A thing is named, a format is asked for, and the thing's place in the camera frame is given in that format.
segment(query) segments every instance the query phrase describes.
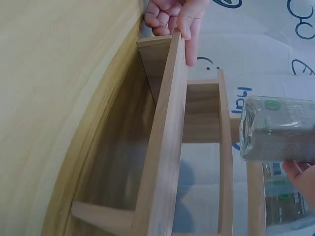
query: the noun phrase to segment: furniture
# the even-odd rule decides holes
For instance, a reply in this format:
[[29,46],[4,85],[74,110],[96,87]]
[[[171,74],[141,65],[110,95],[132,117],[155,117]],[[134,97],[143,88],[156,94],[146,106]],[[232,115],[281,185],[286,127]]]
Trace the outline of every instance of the furniture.
[[[177,57],[183,56],[179,36],[177,47],[172,46],[172,52],[178,54],[170,57],[168,63],[170,37],[139,40],[142,61],[136,48],[142,1],[11,0],[5,1],[1,10],[0,235],[107,236],[106,231],[71,216],[72,201],[77,206],[80,203],[111,206],[106,210],[125,216],[122,223],[128,225],[135,215],[142,219],[142,214],[149,212],[155,217],[152,212],[160,197],[170,197],[171,208],[156,212],[160,218],[169,214],[161,234],[163,229],[170,232],[176,186],[167,185],[174,192],[162,196],[152,192],[149,202],[137,211],[133,205],[139,199],[130,198],[125,205],[128,210],[121,212],[117,202],[123,197],[120,193],[125,183],[117,176],[126,172],[124,166],[119,172],[115,168],[130,159],[142,161],[148,153],[161,167],[146,173],[154,175],[157,184],[150,185],[153,179],[141,181],[141,189],[156,190],[164,187],[161,179],[164,168],[167,173],[174,168],[171,177],[177,178],[179,163],[179,159],[172,159],[172,166],[164,166],[165,156],[161,153],[169,149],[165,140],[170,134],[166,129],[160,133],[159,127],[170,127],[178,135],[175,140],[178,145],[181,141],[220,142],[220,132],[229,136],[226,97],[219,101],[219,90],[224,92],[222,71],[219,80],[178,80],[176,73],[183,73],[185,67],[183,57],[181,60]],[[173,71],[171,63],[181,69]],[[158,105],[166,68],[169,77],[163,91],[169,94],[161,94],[163,99]],[[219,119],[221,103],[224,106]],[[177,108],[176,104],[182,110],[173,116],[168,111]],[[159,116],[153,126],[155,113]],[[173,127],[172,119],[181,120],[184,125]],[[237,121],[230,119],[232,140],[237,138]],[[223,130],[219,129],[220,122],[225,124]],[[152,126],[157,139],[150,138],[147,151]],[[152,150],[152,142],[159,143],[159,150]],[[222,146],[228,148],[222,150],[221,158],[219,231],[228,235],[233,209],[232,159],[231,146],[226,143]],[[179,157],[178,146],[172,151]],[[146,170],[151,170],[150,162],[146,166],[149,166]],[[131,188],[131,195],[138,190]],[[157,230],[151,221],[150,218],[140,230]],[[124,225],[107,226],[116,230]]]
[[118,236],[171,235],[181,143],[218,142],[218,232],[222,236],[232,235],[231,123],[235,124],[239,119],[233,120],[229,117],[221,69],[218,68],[217,80],[187,80],[184,45],[178,31],[172,38],[153,37],[138,41],[139,52],[150,88],[155,91],[153,97],[157,105],[135,210],[74,201],[71,212],[75,217]]

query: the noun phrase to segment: blue lettering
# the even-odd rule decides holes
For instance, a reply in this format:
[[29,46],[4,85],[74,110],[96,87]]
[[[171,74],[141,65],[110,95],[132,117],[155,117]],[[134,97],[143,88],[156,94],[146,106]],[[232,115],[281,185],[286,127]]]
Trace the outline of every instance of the blue lettering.
[[240,150],[240,146],[237,143],[232,143],[232,146],[236,149],[236,150]]
[[233,110],[232,113],[234,113],[234,114],[240,114],[240,113],[242,113],[242,111]]
[[237,87],[238,90],[246,90],[246,91],[252,91],[251,88],[247,88],[247,87]]
[[242,109],[243,109],[243,105],[244,105],[244,99],[243,99],[243,98],[237,99],[236,102],[235,102],[235,104],[236,104],[236,109],[242,110]]

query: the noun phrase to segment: finger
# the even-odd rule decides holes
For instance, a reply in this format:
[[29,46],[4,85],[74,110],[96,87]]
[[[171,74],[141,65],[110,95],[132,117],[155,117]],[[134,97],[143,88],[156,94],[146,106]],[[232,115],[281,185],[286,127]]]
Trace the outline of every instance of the finger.
[[302,173],[300,167],[293,161],[283,162],[282,168],[287,173],[287,176],[292,183],[295,182],[295,179]]
[[149,1],[146,12],[144,14],[144,23],[146,26],[156,28],[160,26],[160,22],[157,19],[159,14],[159,7],[152,1]]
[[186,64],[188,66],[194,66],[197,61],[198,54],[198,40],[201,27],[201,18],[196,18],[191,24],[191,40],[186,41]]
[[167,27],[167,23],[169,20],[169,15],[167,13],[165,13],[164,11],[160,11],[157,15],[157,19],[159,21],[160,27]]
[[170,34],[168,27],[152,28],[152,32],[155,36],[169,35]]
[[311,167],[311,165],[309,163],[297,163],[297,165],[300,167],[301,171],[305,171],[307,170],[309,167]]
[[187,0],[178,14],[177,26],[185,40],[191,39],[190,26],[210,0]]
[[171,16],[169,18],[169,21],[168,21],[168,29],[170,31],[170,34],[173,34],[174,32],[174,28],[177,27],[176,25],[176,20],[177,20],[177,17],[176,16]]

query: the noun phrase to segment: wood grain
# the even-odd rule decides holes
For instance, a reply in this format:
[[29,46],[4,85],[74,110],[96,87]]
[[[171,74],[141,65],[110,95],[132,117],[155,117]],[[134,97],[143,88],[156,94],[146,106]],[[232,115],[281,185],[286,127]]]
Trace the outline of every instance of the wood grain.
[[[0,235],[40,235],[82,115],[142,9],[140,0],[1,1]],[[119,81],[107,79],[109,96]]]
[[219,123],[220,123],[220,200],[218,232],[221,236],[232,236],[233,232],[233,155],[230,116],[224,74],[218,69]]
[[42,235],[109,235],[70,216],[73,199],[135,208],[140,178],[126,167],[143,167],[155,111],[136,48],[139,24],[130,30],[89,102],[61,167]]
[[265,236],[266,202],[265,185],[261,163],[247,162],[248,187],[248,235]]
[[[230,117],[232,141],[239,141],[240,116]],[[183,143],[219,143],[219,84],[188,80]]]
[[187,91],[185,41],[173,34],[144,163],[133,227],[138,236],[170,236]]
[[171,35],[166,35],[140,38],[137,42],[155,104],[158,103],[171,39]]

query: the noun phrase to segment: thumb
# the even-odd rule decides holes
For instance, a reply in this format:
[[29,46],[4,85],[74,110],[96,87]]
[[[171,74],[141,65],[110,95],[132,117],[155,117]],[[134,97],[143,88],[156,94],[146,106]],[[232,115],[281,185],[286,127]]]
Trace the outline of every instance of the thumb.
[[283,169],[311,209],[315,211],[315,166],[308,163],[295,163],[286,161],[283,163]]
[[177,17],[177,27],[185,40],[191,39],[190,26],[206,8],[210,0],[187,0]]

